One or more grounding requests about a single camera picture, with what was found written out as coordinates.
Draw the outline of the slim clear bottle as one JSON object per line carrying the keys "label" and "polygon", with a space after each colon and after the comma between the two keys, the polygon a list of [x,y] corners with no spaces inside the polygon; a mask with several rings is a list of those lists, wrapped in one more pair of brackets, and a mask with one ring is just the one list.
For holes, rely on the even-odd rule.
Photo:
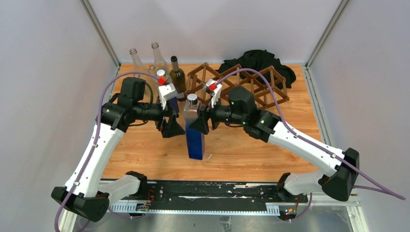
{"label": "slim clear bottle", "polygon": [[[156,68],[155,68],[154,65],[150,65],[148,70],[149,70],[150,74],[152,74],[154,76],[157,76],[156,75]],[[157,79],[150,78],[150,84],[149,85],[152,87],[154,99],[156,99],[158,97],[158,82],[157,82]]]}

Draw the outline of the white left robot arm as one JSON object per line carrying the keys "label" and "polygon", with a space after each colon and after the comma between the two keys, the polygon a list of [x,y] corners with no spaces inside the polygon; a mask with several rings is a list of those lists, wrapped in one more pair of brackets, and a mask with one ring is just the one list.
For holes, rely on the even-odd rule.
{"label": "white left robot arm", "polygon": [[100,108],[91,140],[76,170],[64,186],[55,187],[51,193],[64,209],[97,222],[111,205],[127,196],[148,202],[154,200],[154,191],[148,188],[143,174],[129,171],[106,185],[100,185],[100,178],[114,148],[135,121],[153,121],[164,138],[185,134],[171,104],[177,95],[176,88],[160,78],[157,90],[158,101],[143,102],[145,91],[152,93],[153,88],[143,79],[127,77],[120,92]]}

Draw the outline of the dark green wine bottle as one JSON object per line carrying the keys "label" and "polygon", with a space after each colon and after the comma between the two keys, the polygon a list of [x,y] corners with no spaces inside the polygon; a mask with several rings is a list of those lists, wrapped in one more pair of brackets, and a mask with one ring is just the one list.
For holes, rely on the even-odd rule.
{"label": "dark green wine bottle", "polygon": [[187,90],[185,73],[179,67],[176,56],[171,56],[171,65],[172,65],[172,69],[170,71],[170,76],[177,90],[176,99],[179,102],[182,102],[186,99],[185,91]]}

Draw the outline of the blue label clear bottle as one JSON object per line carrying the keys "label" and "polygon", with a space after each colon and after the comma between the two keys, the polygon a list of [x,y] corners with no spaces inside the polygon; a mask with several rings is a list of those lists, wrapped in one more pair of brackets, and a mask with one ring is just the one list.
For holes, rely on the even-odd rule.
{"label": "blue label clear bottle", "polygon": [[165,110],[167,108],[167,103],[170,103],[170,108],[174,109],[178,114],[179,107],[176,100],[177,90],[170,75],[168,75],[163,69],[159,69],[156,74],[158,76],[159,99],[162,109]]}

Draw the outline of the clear glass bottle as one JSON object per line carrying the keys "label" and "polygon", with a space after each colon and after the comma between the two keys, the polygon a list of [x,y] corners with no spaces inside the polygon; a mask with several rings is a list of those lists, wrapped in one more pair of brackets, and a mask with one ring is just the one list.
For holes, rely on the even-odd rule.
{"label": "clear glass bottle", "polygon": [[156,71],[163,70],[165,71],[166,75],[170,74],[169,71],[169,66],[167,61],[164,59],[164,57],[161,54],[159,44],[157,42],[153,42],[151,44],[151,48],[153,50],[153,55],[154,55],[154,66]]}

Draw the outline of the clear bottle black label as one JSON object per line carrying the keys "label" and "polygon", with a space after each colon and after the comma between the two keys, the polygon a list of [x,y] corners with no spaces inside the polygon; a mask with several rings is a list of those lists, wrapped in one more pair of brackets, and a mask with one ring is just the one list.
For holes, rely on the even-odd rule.
{"label": "clear bottle black label", "polygon": [[[147,66],[141,61],[140,57],[138,56],[137,50],[135,48],[131,48],[129,50],[130,56],[132,58],[132,62],[133,62],[133,70],[135,72],[144,72],[144,73],[148,73],[148,68]],[[141,78],[144,80],[148,80],[150,77],[147,75],[143,75],[143,74],[137,74],[135,73],[133,75],[134,77],[137,78]]]}

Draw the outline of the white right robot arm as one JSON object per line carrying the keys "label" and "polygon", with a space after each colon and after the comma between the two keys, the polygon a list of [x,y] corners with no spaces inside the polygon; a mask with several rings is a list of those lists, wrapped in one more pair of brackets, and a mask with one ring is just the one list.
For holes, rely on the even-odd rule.
{"label": "white right robot arm", "polygon": [[318,168],[305,174],[284,173],[276,184],[279,200],[288,202],[302,193],[317,192],[341,202],[349,199],[358,177],[359,153],[353,148],[327,146],[287,126],[278,115],[255,107],[202,106],[189,128],[208,134],[221,122],[241,125],[250,137],[285,148]]}

